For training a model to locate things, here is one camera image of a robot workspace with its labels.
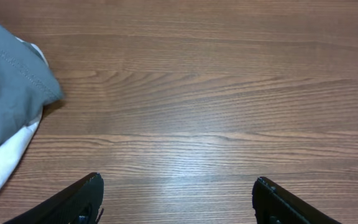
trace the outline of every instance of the brown wood tabletop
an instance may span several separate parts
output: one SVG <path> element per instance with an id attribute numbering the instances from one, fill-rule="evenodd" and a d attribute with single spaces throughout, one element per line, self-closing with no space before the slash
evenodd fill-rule
<path id="1" fill-rule="evenodd" d="M 90 172 L 101 223 L 256 223 L 267 176 L 358 223 L 358 1 L 0 0 L 65 99 L 0 191 L 0 223 Z"/>

